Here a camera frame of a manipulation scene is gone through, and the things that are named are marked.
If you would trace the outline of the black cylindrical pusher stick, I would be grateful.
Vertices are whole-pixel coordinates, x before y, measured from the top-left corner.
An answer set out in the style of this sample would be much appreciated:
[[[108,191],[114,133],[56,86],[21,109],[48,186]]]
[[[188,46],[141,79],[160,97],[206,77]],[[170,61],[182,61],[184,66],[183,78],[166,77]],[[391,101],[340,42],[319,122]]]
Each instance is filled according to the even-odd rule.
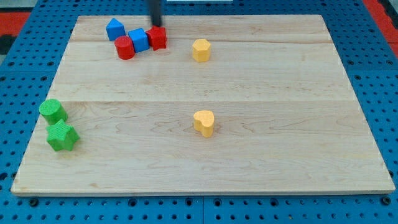
[[[162,26],[161,0],[147,0],[150,21],[153,26]]]

